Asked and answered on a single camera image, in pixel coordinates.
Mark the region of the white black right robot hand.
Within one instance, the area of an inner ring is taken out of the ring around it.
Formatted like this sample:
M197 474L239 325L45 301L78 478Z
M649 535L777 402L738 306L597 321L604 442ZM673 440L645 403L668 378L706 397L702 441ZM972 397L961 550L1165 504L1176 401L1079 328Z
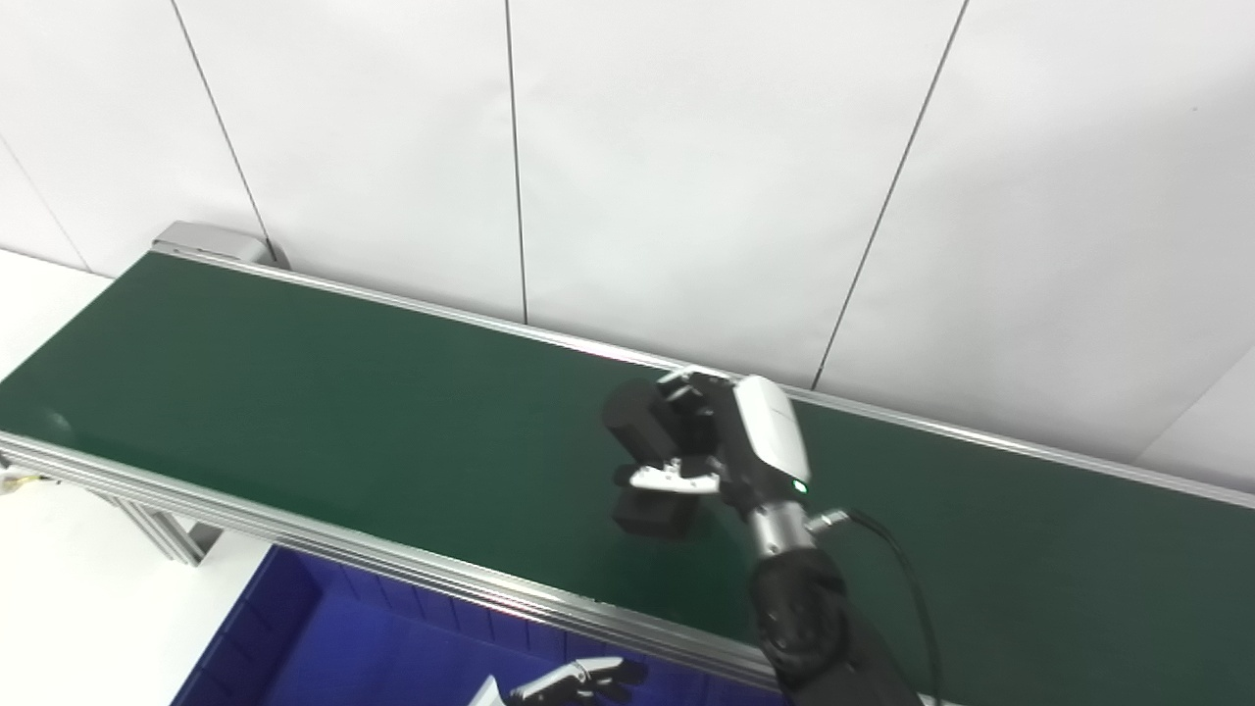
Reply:
M722 497L743 520L762 508L801 504L809 461L793 403L771 379L678 367L617 387L602 424L631 464L617 487Z

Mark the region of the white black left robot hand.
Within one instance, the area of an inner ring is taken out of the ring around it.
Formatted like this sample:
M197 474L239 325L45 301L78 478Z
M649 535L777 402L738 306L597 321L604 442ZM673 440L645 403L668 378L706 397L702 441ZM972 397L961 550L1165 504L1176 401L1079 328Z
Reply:
M625 705L631 690L645 683L648 666L620 656L574 660L538 678L502 691L488 676L471 705Z

